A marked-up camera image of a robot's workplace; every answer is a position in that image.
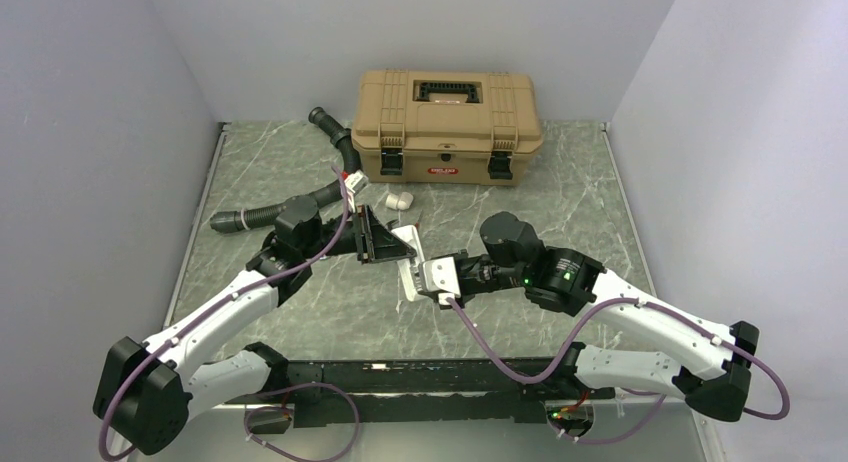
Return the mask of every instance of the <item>gray wall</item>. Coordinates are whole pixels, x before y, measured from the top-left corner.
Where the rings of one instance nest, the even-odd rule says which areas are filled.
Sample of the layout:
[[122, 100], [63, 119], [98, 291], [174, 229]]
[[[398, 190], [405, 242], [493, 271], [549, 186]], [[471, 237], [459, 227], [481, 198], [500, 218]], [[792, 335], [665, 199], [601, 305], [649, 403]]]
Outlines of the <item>gray wall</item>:
[[613, 118], [660, 295], [758, 325], [792, 393], [721, 428], [731, 461], [848, 452], [846, 41], [848, 0], [677, 0]]
[[609, 120], [674, 0], [153, 0], [219, 120], [352, 118], [367, 69], [526, 72]]
[[149, 0], [0, 0], [0, 447], [96, 457], [112, 343], [161, 328], [217, 138]]

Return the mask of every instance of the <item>gray marble surface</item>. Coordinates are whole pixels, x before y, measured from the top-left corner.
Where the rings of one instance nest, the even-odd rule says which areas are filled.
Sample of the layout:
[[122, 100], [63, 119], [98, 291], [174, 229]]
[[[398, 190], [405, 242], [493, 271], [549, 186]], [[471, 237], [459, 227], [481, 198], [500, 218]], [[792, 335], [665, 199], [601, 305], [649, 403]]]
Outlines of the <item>gray marble surface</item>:
[[[602, 261], [628, 281], [649, 289], [645, 267], [619, 190], [610, 154], [596, 122], [546, 122], [545, 144], [518, 187], [448, 184], [374, 184], [358, 203], [370, 203], [381, 221], [419, 222], [425, 254], [467, 249], [483, 253], [478, 230], [509, 210], [534, 225], [549, 245], [571, 247]], [[340, 156], [318, 128], [302, 121], [237, 122], [226, 129], [202, 227], [190, 255], [170, 322], [217, 293], [258, 250], [268, 230], [220, 235], [209, 228], [218, 210], [258, 207], [311, 191], [333, 177]], [[415, 196], [396, 212], [388, 191]], [[340, 210], [335, 204], [327, 214]], [[319, 262], [312, 279], [286, 304], [249, 325], [217, 354], [234, 354], [263, 341], [290, 359], [482, 357], [452, 311], [428, 301], [407, 302], [394, 263], [362, 266], [354, 256]], [[477, 296], [470, 317], [503, 356], [556, 353], [574, 320], [544, 312], [521, 290]], [[640, 340], [590, 323], [580, 340], [604, 348], [652, 350]]]

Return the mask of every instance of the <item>toolbox handle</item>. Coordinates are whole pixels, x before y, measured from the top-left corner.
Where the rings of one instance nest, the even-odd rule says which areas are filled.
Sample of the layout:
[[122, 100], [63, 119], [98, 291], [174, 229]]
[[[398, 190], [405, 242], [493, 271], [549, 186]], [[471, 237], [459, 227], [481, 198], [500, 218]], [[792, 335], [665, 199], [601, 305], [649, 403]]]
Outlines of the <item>toolbox handle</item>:
[[430, 94], [466, 94], [468, 104], [479, 104], [480, 97], [477, 94], [477, 86], [463, 82], [421, 82], [418, 85], [416, 102], [429, 102]]

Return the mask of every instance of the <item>toolbox label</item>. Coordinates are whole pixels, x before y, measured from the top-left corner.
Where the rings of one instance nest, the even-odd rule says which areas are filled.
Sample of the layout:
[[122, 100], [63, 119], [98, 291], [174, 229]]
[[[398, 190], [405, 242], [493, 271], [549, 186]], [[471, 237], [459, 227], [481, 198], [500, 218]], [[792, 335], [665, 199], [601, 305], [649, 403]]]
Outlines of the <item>toolbox label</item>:
[[459, 169], [454, 168], [445, 168], [445, 167], [432, 167], [427, 172], [435, 175], [454, 175], [459, 173]]

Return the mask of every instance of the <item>black corrugated hose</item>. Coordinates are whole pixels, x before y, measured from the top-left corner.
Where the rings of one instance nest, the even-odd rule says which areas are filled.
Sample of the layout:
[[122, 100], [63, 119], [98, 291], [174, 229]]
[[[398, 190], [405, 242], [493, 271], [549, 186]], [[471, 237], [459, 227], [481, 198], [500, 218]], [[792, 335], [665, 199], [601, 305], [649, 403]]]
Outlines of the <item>black corrugated hose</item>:
[[[312, 109], [312, 112], [309, 113], [309, 121], [330, 136], [330, 143], [342, 154], [344, 171], [346, 173], [352, 174], [362, 168], [359, 153], [353, 148], [353, 142], [350, 139], [350, 129], [342, 127], [340, 123], [336, 122], [336, 119], [324, 112], [324, 109], [321, 107]], [[339, 184], [336, 181], [332, 181], [326, 186], [313, 190], [306, 195], [314, 198], [319, 208], [330, 205], [342, 198]], [[259, 227], [268, 227], [274, 225], [274, 219], [283, 210], [283, 204], [284, 202], [258, 209], [216, 212], [209, 221], [209, 225], [213, 230], [222, 234], [239, 232], [246, 228], [257, 229]]]

